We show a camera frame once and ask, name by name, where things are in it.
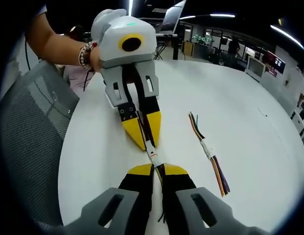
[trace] mesh chair back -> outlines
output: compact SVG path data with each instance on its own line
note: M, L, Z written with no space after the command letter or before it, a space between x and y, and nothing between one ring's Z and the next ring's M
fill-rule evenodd
M17 196L37 222L61 225L58 167L79 98L43 61L20 77L0 104L0 140Z

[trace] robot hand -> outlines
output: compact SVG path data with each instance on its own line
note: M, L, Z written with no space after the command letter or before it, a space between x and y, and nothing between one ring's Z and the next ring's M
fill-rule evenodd
M126 15L125 9L107 9L93 21L91 37L100 47L105 69L152 60L157 42L149 23Z

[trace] wristband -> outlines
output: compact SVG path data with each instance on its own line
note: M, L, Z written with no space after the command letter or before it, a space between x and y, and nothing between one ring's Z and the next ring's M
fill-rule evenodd
M92 71L93 68L91 66L91 61L90 61L90 55L91 51L94 47L97 46L96 41L91 41L87 44L85 44L79 53L79 64L81 67L85 68L86 70Z

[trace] gray gripper housing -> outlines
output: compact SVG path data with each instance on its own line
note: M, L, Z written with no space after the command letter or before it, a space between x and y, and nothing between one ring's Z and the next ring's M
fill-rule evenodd
M138 192L110 188L89 202L81 216L64 228L70 235L123 235Z
M246 227L233 217L232 208L206 188L176 192L190 235L267 235L257 227Z
M159 95L159 84L158 77L155 75L155 65L153 60L147 60L135 63L136 69L140 75L145 97L158 96ZM128 102L126 97L123 83L122 83L122 66L110 67L102 70L102 76L104 78L106 88L105 92L112 104L117 107L120 104ZM150 80L153 91L149 90L147 80ZM120 97L116 95L114 90L114 84L117 83Z

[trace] white round table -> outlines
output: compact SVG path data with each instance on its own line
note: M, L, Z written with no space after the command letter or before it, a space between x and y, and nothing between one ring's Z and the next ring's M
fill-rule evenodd
M213 145L231 192L222 200L247 226L273 231L304 190L304 146L279 103L247 74L192 61L156 61L162 126L158 155L188 171L197 187L221 198L213 171L188 119L198 114L202 134ZM134 85L129 85L132 96ZM127 171L149 163L122 128L118 111L96 74L70 121L60 158L58 195L64 225ZM168 234L157 223L162 194L155 174L153 208L146 234Z

